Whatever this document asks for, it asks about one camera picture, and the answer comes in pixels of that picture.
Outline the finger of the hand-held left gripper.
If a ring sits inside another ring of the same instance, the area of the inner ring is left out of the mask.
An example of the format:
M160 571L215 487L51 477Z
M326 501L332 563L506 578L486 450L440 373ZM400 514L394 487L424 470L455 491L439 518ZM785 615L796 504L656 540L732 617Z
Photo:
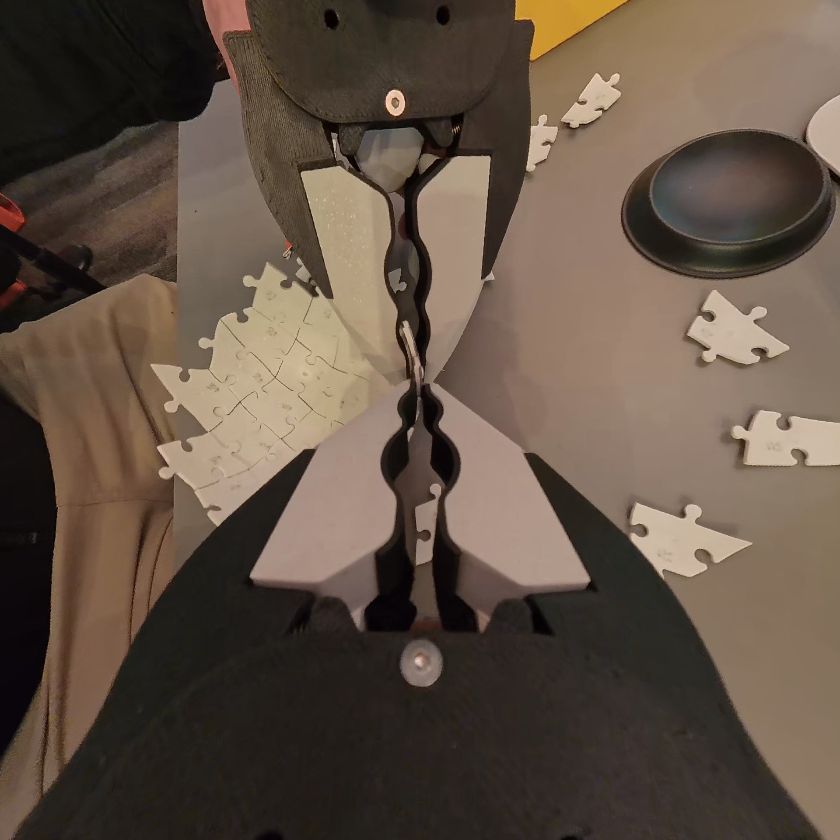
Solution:
M486 154L448 157L429 165L416 184L412 210L426 285L427 382L444 369L484 286L490 161Z
M386 276L395 226L376 184L341 165L303 171L302 183L332 293L332 308L388 382L407 378L398 310Z

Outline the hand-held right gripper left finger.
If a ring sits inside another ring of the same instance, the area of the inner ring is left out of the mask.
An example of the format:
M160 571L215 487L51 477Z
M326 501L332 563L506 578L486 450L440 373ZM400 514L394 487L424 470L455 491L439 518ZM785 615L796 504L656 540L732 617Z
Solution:
M417 387L394 387L314 451L251 571L256 585L335 597L371 631L410 629L414 567L395 487Z

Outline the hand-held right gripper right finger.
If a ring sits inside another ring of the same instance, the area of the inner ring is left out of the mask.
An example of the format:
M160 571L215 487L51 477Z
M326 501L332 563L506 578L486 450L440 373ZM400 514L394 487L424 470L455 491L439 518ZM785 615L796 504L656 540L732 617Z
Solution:
M451 632L475 632L507 600L580 592L591 576L526 453L438 385L423 387L430 463L443 482L433 580Z

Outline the assembled white puzzle ball section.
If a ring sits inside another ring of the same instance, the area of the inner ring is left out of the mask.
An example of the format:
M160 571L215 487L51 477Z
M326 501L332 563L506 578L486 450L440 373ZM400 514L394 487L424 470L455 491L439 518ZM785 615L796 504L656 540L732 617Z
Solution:
M249 307L223 315L204 369L152 364L170 395L203 433L161 444L160 477L177 477L220 525L300 452L315 448L383 397L388 381L363 357L326 299L270 263L246 276Z

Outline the yellow plastic bin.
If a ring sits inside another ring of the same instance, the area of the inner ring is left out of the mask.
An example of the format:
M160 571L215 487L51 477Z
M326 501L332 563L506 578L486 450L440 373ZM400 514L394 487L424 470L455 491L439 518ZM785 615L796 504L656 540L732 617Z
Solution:
M550 52L626 1L516 1L517 20L534 26L530 60Z

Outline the person's left forearm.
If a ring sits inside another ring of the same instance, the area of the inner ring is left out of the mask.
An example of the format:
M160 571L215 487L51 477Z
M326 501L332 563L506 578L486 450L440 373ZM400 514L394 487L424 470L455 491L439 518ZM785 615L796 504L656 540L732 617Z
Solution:
M202 2L2 1L1 183L193 119L225 75Z

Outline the two-piece joined puzzle strip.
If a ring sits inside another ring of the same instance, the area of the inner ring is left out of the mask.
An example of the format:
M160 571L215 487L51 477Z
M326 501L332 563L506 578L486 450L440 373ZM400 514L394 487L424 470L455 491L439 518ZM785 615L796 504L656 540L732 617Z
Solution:
M538 165L548 159L558 133L559 127L550 125L548 115L541 114L538 122L530 129L526 173L533 173Z

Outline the white puzzle piece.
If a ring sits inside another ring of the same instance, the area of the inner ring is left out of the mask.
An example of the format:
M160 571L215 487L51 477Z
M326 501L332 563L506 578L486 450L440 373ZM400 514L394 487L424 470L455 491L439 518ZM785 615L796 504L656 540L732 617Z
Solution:
M743 312L720 292L712 290L702 303L700 314L688 327L686 337L703 347L704 362L723 358L736 364L756 364L760 360L759 351L771 359L790 349L758 324L767 314L762 306Z
M749 427L731 429L731 437L744 442L744 465L795 466L795 451L806 466L839 465L839 422L790 416L787 428L780 428L780 419L780 413L758 411Z
M706 571L707 564L697 557L699 551L718 564L752 545L750 541L702 527L697 522L701 514L701 508L693 503L686 505L678 517L637 502L629 512L628 522L632 528L643 528L645 533L632 532L629 538L660 577L666 571L686 578Z

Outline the small joined puzzle bit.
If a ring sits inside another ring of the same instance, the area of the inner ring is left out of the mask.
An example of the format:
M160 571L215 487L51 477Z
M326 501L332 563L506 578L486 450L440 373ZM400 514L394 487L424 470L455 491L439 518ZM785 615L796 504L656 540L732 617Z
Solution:
M619 73L612 74L607 80L595 73L561 121L572 129L578 129L599 119L622 96L616 89L620 79Z

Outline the person's left hand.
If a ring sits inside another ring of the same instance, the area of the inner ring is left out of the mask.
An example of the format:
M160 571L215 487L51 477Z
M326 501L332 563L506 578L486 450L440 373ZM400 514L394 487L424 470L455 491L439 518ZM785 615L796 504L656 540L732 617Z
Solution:
M216 47L224 59L228 75L238 91L236 71L229 58L224 37L227 33L250 30L246 1L203 1L203 11Z

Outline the black office chair base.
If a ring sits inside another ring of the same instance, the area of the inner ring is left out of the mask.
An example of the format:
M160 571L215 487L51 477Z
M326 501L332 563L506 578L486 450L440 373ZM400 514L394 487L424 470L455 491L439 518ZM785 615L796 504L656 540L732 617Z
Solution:
M72 265L47 248L38 247L3 225L1 226L1 245L63 287L72 288L87 295L95 295L108 288L89 276L86 271Z

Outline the person's black top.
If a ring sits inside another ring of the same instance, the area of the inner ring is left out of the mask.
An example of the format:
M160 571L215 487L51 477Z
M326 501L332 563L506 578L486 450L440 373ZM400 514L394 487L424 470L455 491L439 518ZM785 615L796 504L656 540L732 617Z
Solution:
M56 491L42 427L1 396L1 751L39 685L49 638Z

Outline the red bag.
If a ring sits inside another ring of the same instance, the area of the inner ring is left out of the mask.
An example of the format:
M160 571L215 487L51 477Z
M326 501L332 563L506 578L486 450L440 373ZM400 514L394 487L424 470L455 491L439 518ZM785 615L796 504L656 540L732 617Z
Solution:
M25 216L22 211L9 200L1 195L1 225L13 233L16 233L25 224ZM1 312L5 312L13 305L20 302L28 288L18 278L22 263L20 258L5 246L1 246Z

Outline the white flat rounded object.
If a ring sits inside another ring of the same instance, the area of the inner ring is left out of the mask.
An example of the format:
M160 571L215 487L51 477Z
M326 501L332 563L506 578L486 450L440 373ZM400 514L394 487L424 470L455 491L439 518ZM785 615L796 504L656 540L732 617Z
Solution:
M840 175L839 108L840 97L835 96L813 114L805 130L805 141L836 178Z

